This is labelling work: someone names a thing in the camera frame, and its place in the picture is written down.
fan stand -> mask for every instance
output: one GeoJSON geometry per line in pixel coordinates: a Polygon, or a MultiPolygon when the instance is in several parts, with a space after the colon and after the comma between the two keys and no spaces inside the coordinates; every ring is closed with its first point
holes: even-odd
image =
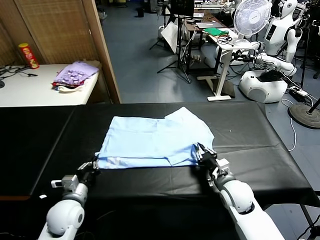
{"type": "Polygon", "coordinates": [[[236,40],[233,41],[233,44],[236,46],[240,46],[241,45],[245,45],[248,46],[248,44],[250,44],[250,42],[244,38],[245,36],[242,34],[239,34],[238,38],[236,40]]]}
{"type": "Polygon", "coordinates": [[[309,129],[320,129],[320,110],[317,109],[320,98],[310,107],[303,103],[292,104],[288,108],[288,114],[298,124],[309,129]]]}

red can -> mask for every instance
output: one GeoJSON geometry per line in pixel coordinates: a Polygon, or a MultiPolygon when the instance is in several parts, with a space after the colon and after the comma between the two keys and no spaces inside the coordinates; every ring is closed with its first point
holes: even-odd
{"type": "Polygon", "coordinates": [[[21,49],[22,53],[24,54],[25,59],[28,61],[30,68],[37,69],[39,67],[39,63],[28,43],[21,43],[19,44],[19,48],[21,49]]]}

white fan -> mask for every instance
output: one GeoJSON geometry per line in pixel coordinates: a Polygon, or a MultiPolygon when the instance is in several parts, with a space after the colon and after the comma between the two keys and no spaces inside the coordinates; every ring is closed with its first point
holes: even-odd
{"type": "Polygon", "coordinates": [[[268,23],[271,16],[272,3],[267,0],[245,0],[235,11],[233,23],[239,33],[235,45],[248,44],[244,36],[251,36],[260,32],[268,23]]]}

light blue shirt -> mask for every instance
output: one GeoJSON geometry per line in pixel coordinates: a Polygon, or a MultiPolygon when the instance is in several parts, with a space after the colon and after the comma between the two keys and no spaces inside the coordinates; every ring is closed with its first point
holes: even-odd
{"type": "Polygon", "coordinates": [[[212,148],[209,127],[185,107],[162,119],[115,116],[98,156],[101,169],[196,165],[195,143],[212,148]]]}

blue floor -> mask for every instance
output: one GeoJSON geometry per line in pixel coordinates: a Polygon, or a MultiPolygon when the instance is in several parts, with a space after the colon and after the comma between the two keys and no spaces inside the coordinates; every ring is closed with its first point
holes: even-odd
{"type": "MultiPolygon", "coordinates": [[[[158,70],[176,60],[177,56],[159,46],[149,50],[157,41],[158,27],[164,20],[162,16],[149,13],[145,13],[143,18],[137,18],[136,7],[138,5],[133,2],[129,2],[127,8],[108,7],[108,17],[102,25],[122,102],[207,102],[207,97],[213,94],[205,81],[197,81],[191,75],[192,83],[187,84],[183,79],[184,75],[176,69],[166,69],[157,74],[158,70]]],[[[213,66],[214,50],[214,45],[206,43],[201,51],[195,50],[192,54],[201,54],[202,59],[206,57],[206,62],[213,66]]],[[[297,67],[300,64],[301,61],[297,60],[297,67]]],[[[314,72],[312,69],[306,70],[304,89],[315,98],[320,98],[320,79],[312,78],[314,72]]],[[[293,80],[300,82],[301,74],[302,71],[298,67],[293,80]]],[[[240,77],[233,78],[234,75],[229,69],[227,79],[239,84],[240,77]]],[[[232,101],[248,101],[237,87],[234,89],[235,98],[232,101]]],[[[288,94],[283,98],[295,103],[288,94]]],[[[287,107],[281,102],[267,104],[266,114],[284,144],[291,149],[294,144],[294,133],[287,107]]],[[[295,122],[293,126],[297,142],[291,154],[313,189],[320,191],[320,132],[302,127],[295,122]]],[[[314,207],[307,209],[313,221],[320,214],[320,209],[314,207]]],[[[286,240],[295,240],[308,226],[299,205],[273,205],[267,212],[286,240]]]]}

